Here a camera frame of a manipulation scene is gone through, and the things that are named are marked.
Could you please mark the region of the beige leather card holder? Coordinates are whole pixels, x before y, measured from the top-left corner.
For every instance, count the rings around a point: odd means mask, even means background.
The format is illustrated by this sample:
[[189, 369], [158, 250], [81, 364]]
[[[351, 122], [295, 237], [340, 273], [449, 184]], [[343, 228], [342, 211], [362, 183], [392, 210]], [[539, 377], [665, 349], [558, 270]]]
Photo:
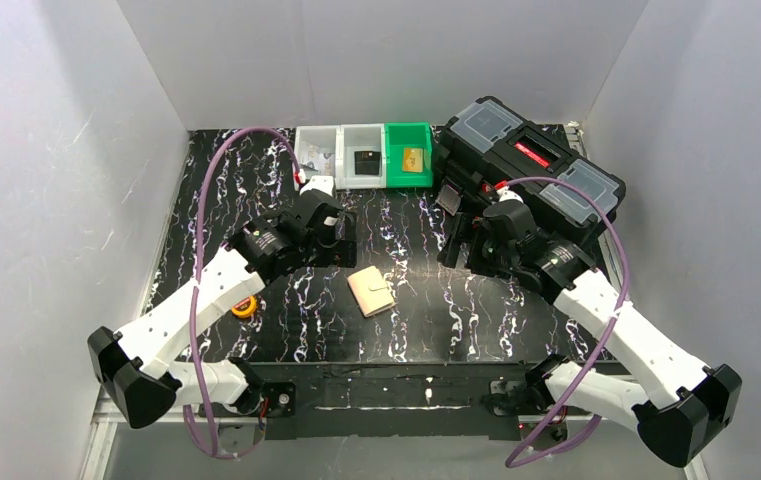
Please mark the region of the beige leather card holder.
[[376, 266], [351, 274], [347, 283], [365, 318], [387, 311], [396, 303], [386, 279]]

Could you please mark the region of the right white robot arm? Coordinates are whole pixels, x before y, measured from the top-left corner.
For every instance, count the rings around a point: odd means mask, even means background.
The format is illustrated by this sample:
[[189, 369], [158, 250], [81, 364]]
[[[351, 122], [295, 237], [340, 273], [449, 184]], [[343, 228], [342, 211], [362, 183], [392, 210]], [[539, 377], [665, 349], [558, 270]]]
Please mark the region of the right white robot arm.
[[551, 354], [521, 380], [504, 381], [484, 402], [509, 416], [519, 408], [573, 406], [636, 432], [660, 460], [687, 466], [731, 422], [742, 388], [726, 364], [710, 367], [668, 339], [578, 245], [538, 227], [527, 205], [499, 201], [480, 215], [458, 213], [438, 259], [478, 275], [515, 279], [591, 333], [632, 375], [599, 374]]

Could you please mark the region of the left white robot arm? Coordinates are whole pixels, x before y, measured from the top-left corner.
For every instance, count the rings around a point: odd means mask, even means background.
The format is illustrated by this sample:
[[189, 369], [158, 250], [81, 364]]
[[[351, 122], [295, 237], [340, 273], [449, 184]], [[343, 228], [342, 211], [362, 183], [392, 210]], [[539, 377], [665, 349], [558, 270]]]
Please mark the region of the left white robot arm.
[[331, 195], [309, 190], [289, 209], [247, 222], [191, 279], [140, 318], [87, 340], [98, 382], [134, 429], [155, 423], [175, 407], [205, 399], [252, 412], [264, 380], [237, 358], [194, 367], [178, 356], [190, 345], [190, 321], [205, 330], [232, 307], [271, 283], [306, 267], [353, 267], [356, 221]]

